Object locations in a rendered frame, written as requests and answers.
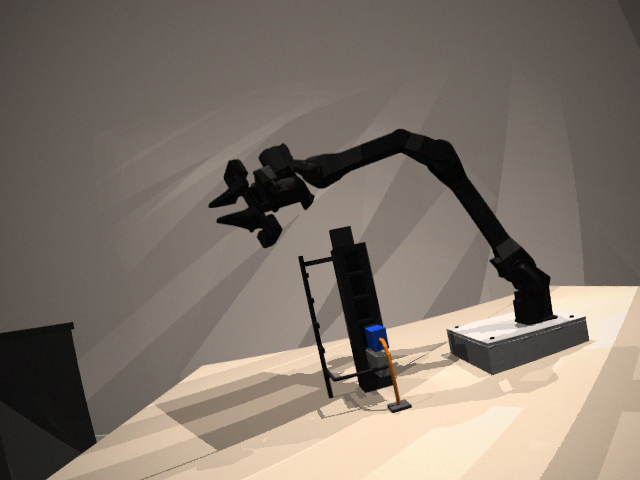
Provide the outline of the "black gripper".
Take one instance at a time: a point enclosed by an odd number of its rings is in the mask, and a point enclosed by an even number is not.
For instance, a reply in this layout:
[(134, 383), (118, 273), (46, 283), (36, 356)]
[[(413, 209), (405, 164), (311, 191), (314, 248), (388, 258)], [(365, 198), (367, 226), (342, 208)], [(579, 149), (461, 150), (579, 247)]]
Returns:
[(259, 239), (262, 248), (268, 248), (276, 243), (282, 232), (282, 227), (273, 214), (265, 216), (265, 212), (272, 210), (274, 213), (277, 212), (279, 208), (286, 206), (288, 202), (288, 195), (276, 204), (264, 208), (263, 200), (266, 199), (256, 187), (255, 182), (253, 184), (256, 188), (253, 188), (253, 190), (249, 188), (249, 181), (247, 180), (248, 174), (249, 173), (239, 159), (228, 161), (223, 177), (229, 188), (220, 196), (212, 200), (212, 202), (209, 203), (209, 208), (236, 204), (238, 197), (243, 196), (248, 208), (241, 212), (218, 218), (216, 222), (245, 228), (250, 232), (254, 232), (255, 229), (262, 228), (262, 230), (259, 231), (257, 238)]

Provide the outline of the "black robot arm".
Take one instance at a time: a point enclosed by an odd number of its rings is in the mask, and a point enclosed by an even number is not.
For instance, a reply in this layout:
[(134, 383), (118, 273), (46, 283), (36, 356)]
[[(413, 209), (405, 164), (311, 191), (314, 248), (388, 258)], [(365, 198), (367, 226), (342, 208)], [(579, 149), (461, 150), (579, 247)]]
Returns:
[[(498, 276), (512, 282), (515, 322), (524, 325), (557, 319), (553, 315), (550, 276), (538, 269), (534, 259), (516, 243), (469, 181), (453, 146), (447, 140), (434, 140), (397, 129), (380, 138), (354, 146), (340, 153), (314, 155), (305, 160), (293, 159), (286, 144), (265, 149), (259, 156), (263, 168), (253, 172), (256, 187), (270, 207), (288, 195), (287, 205), (300, 202), (304, 210), (313, 203), (308, 182), (326, 188), (349, 172), (389, 156), (403, 153), (428, 167), (462, 203), (478, 229), (492, 247), (495, 258), (489, 260)], [(297, 177), (296, 173), (303, 180)], [(282, 182), (283, 184), (280, 184)], [(251, 183), (251, 190), (256, 188)]]

